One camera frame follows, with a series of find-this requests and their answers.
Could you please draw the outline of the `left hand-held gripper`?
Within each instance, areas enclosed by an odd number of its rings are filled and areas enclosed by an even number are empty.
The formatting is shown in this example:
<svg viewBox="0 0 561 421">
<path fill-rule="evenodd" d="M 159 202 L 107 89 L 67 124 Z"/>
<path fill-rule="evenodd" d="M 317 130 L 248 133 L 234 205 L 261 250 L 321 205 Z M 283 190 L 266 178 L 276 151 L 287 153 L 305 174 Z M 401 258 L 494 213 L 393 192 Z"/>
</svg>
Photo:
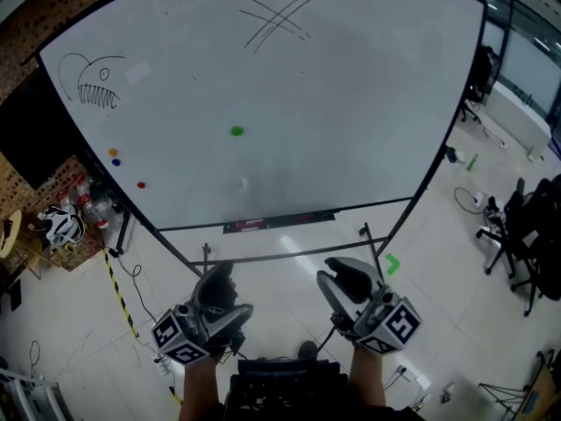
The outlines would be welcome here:
<svg viewBox="0 0 561 421">
<path fill-rule="evenodd" d="M 182 365 L 208 356 L 238 353 L 245 341 L 242 326 L 253 314 L 250 304 L 235 305 L 238 293 L 233 264 L 207 270 L 192 293 L 192 303 L 177 304 L 152 328 L 161 354 Z"/>
</svg>

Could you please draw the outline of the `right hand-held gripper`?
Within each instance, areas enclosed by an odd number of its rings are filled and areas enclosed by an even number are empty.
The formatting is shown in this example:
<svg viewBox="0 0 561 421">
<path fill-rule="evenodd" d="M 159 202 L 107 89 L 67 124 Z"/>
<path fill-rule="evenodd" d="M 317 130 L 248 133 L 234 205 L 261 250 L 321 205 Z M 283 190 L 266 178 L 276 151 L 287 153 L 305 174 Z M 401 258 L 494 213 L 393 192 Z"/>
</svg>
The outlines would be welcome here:
<svg viewBox="0 0 561 421">
<path fill-rule="evenodd" d="M 379 270 L 362 260 L 330 257 L 325 264 L 335 277 L 320 270 L 316 282 L 334 311 L 332 323 L 337 331 L 373 353 L 401 351 L 422 324 L 411 302 L 390 286 L 382 286 Z M 361 304 L 349 295 L 370 296 Z"/>
</svg>

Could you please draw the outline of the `person's left forearm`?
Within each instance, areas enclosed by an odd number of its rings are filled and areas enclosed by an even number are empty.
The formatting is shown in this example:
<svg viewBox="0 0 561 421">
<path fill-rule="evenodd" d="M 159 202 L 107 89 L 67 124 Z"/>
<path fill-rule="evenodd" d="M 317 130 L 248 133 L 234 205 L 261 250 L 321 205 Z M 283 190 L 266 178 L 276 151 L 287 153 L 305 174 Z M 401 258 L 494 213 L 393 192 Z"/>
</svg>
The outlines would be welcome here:
<svg viewBox="0 0 561 421">
<path fill-rule="evenodd" d="M 178 421 L 223 421 L 219 401 L 217 365 L 221 356 L 208 356 L 184 369 L 183 402 Z"/>
</svg>

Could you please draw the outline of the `person's right forearm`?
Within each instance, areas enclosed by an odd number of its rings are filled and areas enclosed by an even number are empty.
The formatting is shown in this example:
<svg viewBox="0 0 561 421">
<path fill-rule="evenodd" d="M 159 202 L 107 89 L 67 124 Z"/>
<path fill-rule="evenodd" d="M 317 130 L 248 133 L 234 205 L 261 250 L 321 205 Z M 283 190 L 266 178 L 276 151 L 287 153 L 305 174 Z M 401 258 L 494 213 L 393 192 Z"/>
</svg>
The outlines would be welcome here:
<svg viewBox="0 0 561 421">
<path fill-rule="evenodd" d="M 382 356 L 362 346 L 355 346 L 348 377 L 348 387 L 362 404 L 385 407 L 382 381 Z"/>
</svg>

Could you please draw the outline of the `black metal whiteboard stand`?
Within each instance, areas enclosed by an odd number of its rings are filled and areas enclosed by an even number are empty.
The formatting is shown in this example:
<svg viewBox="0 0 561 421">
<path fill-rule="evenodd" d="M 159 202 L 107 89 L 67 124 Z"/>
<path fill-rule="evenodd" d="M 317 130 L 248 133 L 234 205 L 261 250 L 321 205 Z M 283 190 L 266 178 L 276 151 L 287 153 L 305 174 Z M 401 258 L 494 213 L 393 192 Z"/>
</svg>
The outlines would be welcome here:
<svg viewBox="0 0 561 421">
<path fill-rule="evenodd" d="M 441 145 L 421 186 L 412 197 L 363 204 L 335 211 L 335 220 L 280 229 L 223 234 L 227 224 L 210 224 L 156 229 L 140 210 L 129 207 L 127 232 L 133 223 L 146 233 L 188 271 L 200 276 L 222 261 L 234 264 L 287 260 L 317 254 L 340 255 L 343 251 L 368 247 L 378 256 L 428 188 L 442 163 L 446 145 Z"/>
</svg>

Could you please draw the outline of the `white flat floor socket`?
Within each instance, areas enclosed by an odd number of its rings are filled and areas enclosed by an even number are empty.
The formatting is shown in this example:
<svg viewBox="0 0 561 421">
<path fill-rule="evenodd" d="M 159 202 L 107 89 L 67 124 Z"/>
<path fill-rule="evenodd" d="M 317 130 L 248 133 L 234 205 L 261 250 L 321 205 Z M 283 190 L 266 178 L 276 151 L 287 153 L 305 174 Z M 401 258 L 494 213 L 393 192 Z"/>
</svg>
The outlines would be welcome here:
<svg viewBox="0 0 561 421">
<path fill-rule="evenodd" d="M 413 382 L 423 390 L 427 390 L 431 386 L 429 378 L 411 365 L 401 364 L 397 368 L 397 373 L 407 382 Z"/>
</svg>

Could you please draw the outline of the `person's dark clothing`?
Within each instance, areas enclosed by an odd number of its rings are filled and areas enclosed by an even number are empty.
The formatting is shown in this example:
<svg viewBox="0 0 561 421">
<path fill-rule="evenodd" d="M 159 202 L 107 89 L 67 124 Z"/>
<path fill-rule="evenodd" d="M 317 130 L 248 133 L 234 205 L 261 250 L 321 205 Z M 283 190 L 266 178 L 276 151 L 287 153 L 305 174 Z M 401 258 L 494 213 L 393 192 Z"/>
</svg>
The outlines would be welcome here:
<svg viewBox="0 0 561 421">
<path fill-rule="evenodd" d="M 410 408 L 362 403 L 328 360 L 241 360 L 220 421 L 424 421 Z"/>
</svg>

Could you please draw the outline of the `pile of clear plastic bottles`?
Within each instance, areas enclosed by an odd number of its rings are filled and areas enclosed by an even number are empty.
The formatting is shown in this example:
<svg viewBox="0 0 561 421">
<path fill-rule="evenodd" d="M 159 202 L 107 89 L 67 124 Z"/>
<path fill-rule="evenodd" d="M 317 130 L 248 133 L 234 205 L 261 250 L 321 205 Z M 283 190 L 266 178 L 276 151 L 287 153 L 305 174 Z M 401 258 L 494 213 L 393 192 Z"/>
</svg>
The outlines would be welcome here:
<svg viewBox="0 0 561 421">
<path fill-rule="evenodd" d="M 63 210 L 73 209 L 85 223 L 99 230 L 116 230 L 121 217 L 115 211 L 114 202 L 107 195 L 95 196 L 94 190 L 94 180 L 79 173 L 57 194 L 56 201 Z"/>
</svg>

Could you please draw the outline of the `black office chair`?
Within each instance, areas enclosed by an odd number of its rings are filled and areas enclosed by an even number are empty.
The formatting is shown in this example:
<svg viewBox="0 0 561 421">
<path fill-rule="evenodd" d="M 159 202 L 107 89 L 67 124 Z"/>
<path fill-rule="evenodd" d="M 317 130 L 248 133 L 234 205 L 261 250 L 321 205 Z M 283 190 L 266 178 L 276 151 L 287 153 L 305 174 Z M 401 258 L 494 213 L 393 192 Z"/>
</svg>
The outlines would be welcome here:
<svg viewBox="0 0 561 421">
<path fill-rule="evenodd" d="M 561 301 L 561 174 L 542 179 L 520 212 L 521 239 L 530 234 L 534 239 L 522 246 L 522 261 L 529 278 L 513 284 L 510 289 L 529 285 L 528 317 L 535 299 L 546 297 Z"/>
<path fill-rule="evenodd" d="M 522 257 L 522 235 L 520 216 L 521 209 L 525 203 L 525 181 L 519 178 L 516 183 L 515 191 L 501 209 L 498 200 L 494 196 L 487 199 L 483 209 L 484 220 L 487 226 L 479 228 L 475 234 L 477 239 L 487 237 L 499 245 L 499 249 L 490 264 L 484 269 L 486 275 L 490 275 L 499 259 L 505 255 L 508 260 L 510 272 L 509 279 L 516 276 L 515 259 Z"/>
</svg>

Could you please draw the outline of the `white black helmet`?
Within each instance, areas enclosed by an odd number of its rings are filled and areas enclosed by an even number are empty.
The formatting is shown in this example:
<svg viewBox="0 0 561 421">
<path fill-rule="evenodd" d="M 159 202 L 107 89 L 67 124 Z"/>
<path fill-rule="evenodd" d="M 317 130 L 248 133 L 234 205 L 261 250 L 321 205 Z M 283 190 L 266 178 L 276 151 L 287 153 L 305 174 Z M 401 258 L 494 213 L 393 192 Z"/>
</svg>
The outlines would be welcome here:
<svg viewBox="0 0 561 421">
<path fill-rule="evenodd" d="M 50 205 L 38 214 L 38 219 L 46 228 L 46 240 L 53 248 L 75 245 L 84 236 L 85 224 L 80 209 L 75 205 L 62 208 Z"/>
</svg>

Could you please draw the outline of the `black tripod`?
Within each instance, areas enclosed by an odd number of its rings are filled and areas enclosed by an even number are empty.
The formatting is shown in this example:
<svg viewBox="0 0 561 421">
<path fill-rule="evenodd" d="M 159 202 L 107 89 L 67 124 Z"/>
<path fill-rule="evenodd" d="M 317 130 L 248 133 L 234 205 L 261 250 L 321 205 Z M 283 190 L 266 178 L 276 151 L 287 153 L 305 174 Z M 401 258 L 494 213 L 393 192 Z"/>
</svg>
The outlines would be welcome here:
<svg viewBox="0 0 561 421">
<path fill-rule="evenodd" d="M 521 389 L 513 389 L 484 382 L 480 382 L 478 387 L 486 391 L 506 412 L 515 412 L 516 409 L 519 409 L 526 396 L 529 395 L 531 388 L 528 384 L 524 385 Z"/>
</svg>

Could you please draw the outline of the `large white whiteboard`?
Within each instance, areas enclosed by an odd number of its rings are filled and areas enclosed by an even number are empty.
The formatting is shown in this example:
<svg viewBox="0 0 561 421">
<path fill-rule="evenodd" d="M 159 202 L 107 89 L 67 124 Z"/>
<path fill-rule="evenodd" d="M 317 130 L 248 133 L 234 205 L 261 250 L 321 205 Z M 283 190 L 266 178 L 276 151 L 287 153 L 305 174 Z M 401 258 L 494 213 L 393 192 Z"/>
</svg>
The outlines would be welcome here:
<svg viewBox="0 0 561 421">
<path fill-rule="evenodd" d="M 38 59 L 156 229 L 228 224 L 412 197 L 485 15 L 484 0 L 103 0 Z"/>
</svg>

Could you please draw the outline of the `round wooden table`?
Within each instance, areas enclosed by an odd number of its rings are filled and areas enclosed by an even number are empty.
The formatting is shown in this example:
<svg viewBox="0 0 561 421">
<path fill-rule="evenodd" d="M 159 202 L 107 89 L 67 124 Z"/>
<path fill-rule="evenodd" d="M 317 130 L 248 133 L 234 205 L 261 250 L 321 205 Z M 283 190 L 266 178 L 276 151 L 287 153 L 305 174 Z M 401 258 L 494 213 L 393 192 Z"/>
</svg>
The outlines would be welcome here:
<svg viewBox="0 0 561 421">
<path fill-rule="evenodd" d="M 0 259 L 6 259 L 16 244 L 22 223 L 22 211 L 15 210 L 0 224 Z"/>
</svg>

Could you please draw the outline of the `white counter block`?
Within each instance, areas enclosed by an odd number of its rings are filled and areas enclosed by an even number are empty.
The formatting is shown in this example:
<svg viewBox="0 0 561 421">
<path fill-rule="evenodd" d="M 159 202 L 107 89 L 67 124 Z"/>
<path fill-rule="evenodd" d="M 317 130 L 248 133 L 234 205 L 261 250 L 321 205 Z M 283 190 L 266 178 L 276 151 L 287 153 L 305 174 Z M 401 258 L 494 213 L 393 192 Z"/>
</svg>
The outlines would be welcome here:
<svg viewBox="0 0 561 421">
<path fill-rule="evenodd" d="M 484 112 L 527 153 L 537 157 L 547 149 L 551 130 L 546 121 L 500 82 L 494 83 Z"/>
</svg>

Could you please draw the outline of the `black wall screen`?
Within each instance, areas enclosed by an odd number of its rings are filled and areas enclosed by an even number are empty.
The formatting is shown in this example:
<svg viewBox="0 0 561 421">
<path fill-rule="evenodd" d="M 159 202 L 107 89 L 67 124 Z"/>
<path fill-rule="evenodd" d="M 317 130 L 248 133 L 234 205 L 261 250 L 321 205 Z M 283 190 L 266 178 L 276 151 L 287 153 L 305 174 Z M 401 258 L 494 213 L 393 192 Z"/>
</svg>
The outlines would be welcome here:
<svg viewBox="0 0 561 421">
<path fill-rule="evenodd" d="M 33 189 L 71 156 L 88 164 L 74 123 L 42 68 L 0 103 L 0 153 Z"/>
</svg>

